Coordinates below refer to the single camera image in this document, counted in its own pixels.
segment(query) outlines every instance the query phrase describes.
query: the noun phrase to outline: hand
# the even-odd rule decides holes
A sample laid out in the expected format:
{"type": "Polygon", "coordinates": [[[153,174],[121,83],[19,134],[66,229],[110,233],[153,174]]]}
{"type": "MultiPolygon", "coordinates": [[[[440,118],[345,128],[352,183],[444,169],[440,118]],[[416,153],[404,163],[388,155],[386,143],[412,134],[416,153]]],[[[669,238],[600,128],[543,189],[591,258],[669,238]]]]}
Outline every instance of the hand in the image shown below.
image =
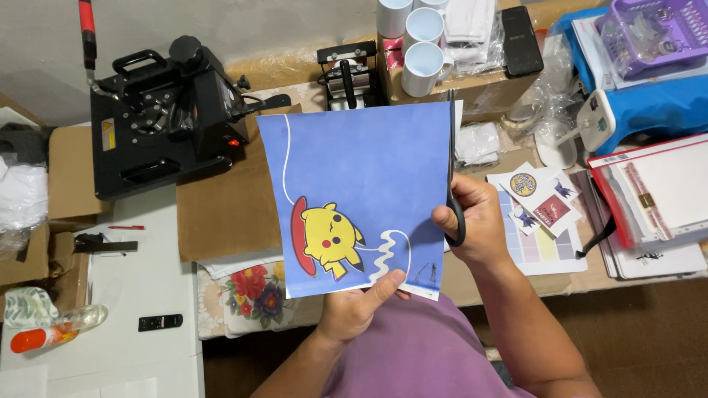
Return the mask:
{"type": "MultiPolygon", "coordinates": [[[[452,194],[464,210],[467,234],[461,246],[452,247],[457,258],[475,270],[491,270],[511,261],[506,249],[504,223],[499,208],[499,196],[494,186],[455,173],[452,194]]],[[[447,206],[437,206],[431,220],[452,238],[457,238],[457,218],[447,206]]]]}
{"type": "Polygon", "coordinates": [[[411,297],[408,293],[396,291],[405,280],[405,272],[393,270],[367,292],[354,289],[325,295],[322,317],[315,332],[331,343],[348,343],[369,327],[376,309],[394,293],[403,300],[411,297]]]}

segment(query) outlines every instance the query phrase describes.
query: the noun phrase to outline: purple shirt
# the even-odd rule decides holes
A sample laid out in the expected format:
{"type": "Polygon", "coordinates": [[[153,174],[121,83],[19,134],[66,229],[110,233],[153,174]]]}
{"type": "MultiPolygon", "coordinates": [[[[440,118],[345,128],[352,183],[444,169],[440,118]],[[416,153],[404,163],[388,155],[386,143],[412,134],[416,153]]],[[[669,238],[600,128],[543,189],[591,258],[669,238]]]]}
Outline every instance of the purple shirt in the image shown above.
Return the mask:
{"type": "Polygon", "coordinates": [[[533,398],[508,389],[467,318],[440,294],[392,297],[329,375],[324,397],[533,398]]]}

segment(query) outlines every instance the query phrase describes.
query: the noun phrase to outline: warning label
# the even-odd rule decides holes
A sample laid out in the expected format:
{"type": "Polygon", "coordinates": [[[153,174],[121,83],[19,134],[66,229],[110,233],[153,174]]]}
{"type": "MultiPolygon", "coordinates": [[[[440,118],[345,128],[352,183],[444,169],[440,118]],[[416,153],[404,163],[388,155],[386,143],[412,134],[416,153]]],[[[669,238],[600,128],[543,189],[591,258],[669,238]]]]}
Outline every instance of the warning label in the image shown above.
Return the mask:
{"type": "Polygon", "coordinates": [[[115,123],[113,118],[101,122],[101,137],[103,138],[103,151],[115,148],[115,123]]]}

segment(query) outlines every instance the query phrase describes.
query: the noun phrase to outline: red surfboard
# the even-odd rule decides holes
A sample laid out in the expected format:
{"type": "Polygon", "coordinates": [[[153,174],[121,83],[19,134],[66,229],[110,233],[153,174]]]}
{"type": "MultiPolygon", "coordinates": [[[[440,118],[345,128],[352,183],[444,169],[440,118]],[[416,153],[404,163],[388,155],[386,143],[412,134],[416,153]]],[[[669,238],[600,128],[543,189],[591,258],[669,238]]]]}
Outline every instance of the red surfboard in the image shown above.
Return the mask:
{"type": "Polygon", "coordinates": [[[307,275],[314,278],[317,274],[317,268],[312,257],[305,254],[305,247],[307,246],[305,221],[300,217],[306,209],[307,199],[304,196],[300,196],[292,206],[292,213],[290,213],[290,240],[292,241],[292,250],[295,252],[295,258],[300,263],[300,267],[307,275]]]}

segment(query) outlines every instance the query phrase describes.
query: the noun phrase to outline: smartphone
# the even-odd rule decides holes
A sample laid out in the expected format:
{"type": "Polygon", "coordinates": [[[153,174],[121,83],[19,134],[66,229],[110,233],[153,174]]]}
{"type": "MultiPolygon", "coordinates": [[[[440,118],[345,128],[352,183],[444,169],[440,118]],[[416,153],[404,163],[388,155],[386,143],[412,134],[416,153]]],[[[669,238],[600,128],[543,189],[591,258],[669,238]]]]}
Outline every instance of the smartphone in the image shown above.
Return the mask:
{"type": "Polygon", "coordinates": [[[543,57],[536,43],[529,11],[525,6],[503,9],[506,77],[528,76],[543,70],[543,57]]]}

